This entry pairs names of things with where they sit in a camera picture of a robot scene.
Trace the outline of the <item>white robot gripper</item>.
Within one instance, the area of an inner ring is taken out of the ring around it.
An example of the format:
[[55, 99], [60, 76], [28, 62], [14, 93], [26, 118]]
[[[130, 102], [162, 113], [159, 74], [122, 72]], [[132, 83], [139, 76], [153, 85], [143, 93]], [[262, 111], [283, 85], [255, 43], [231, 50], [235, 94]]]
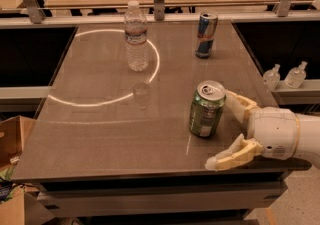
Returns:
[[206, 161], [207, 170], [224, 171], [237, 168], [251, 162], [260, 154], [265, 158], [279, 160], [293, 156], [298, 139], [298, 125], [296, 115], [289, 109], [260, 109], [255, 101], [229, 90], [226, 91], [225, 106], [240, 123], [249, 120], [249, 139], [240, 134], [228, 149]]

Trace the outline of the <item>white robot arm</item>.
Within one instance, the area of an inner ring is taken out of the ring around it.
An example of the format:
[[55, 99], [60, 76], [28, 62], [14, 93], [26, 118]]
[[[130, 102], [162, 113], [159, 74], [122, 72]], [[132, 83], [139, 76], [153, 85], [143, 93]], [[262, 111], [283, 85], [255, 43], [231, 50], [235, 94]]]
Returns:
[[240, 134], [230, 147], [206, 161], [208, 170], [240, 167], [256, 156], [309, 161], [320, 168], [320, 117], [297, 114], [289, 109], [260, 108], [256, 102], [226, 92], [225, 105], [235, 118], [247, 125], [247, 136]]

